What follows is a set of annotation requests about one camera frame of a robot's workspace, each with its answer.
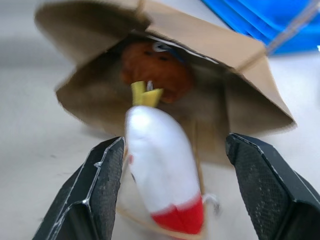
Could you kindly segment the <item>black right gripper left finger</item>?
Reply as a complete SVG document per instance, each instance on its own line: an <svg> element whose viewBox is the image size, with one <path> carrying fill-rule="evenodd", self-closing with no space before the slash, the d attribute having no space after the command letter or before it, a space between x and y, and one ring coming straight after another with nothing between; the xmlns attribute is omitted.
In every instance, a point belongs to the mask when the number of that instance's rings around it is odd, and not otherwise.
<svg viewBox="0 0 320 240"><path fill-rule="evenodd" d="M62 185L35 240L110 240L121 185L125 141L115 137L92 148Z"/></svg>

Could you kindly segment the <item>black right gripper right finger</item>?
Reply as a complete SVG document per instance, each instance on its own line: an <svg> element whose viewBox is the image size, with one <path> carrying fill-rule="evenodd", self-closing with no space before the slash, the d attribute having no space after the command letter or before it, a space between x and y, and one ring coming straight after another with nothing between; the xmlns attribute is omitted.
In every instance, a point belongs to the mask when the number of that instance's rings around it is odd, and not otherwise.
<svg viewBox="0 0 320 240"><path fill-rule="evenodd" d="M230 133L225 151L260 240L318 240L320 195L270 144Z"/></svg>

